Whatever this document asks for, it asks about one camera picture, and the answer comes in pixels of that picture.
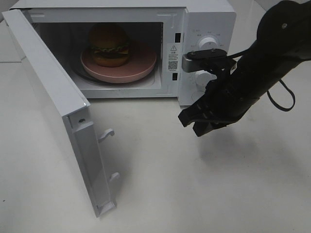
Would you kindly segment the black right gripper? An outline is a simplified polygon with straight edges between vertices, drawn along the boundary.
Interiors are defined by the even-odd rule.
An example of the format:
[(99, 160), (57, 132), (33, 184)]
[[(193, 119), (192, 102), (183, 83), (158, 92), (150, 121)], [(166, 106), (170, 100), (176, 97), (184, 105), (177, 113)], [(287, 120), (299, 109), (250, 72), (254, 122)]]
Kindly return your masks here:
[(205, 94), (194, 104), (182, 110), (178, 115), (181, 124), (191, 123), (193, 131), (201, 137), (213, 130), (226, 127), (241, 119), (256, 99), (248, 97), (250, 88), (246, 80), (254, 70), (256, 59), (261, 57), (259, 49), (246, 49), (227, 55), (224, 50), (199, 50), (189, 53), (207, 55), (207, 69), (217, 79), (208, 82)]

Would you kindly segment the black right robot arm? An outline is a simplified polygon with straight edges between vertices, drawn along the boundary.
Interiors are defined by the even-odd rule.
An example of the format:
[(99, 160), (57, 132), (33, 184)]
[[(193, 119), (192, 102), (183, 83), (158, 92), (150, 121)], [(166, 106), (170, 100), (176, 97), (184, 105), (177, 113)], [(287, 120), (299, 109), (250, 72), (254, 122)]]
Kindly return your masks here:
[(262, 17), (255, 42), (228, 55), (221, 49), (191, 51), (182, 69), (216, 76), (178, 118), (197, 136), (236, 123), (262, 95), (300, 63), (311, 59), (311, 3), (280, 1)]

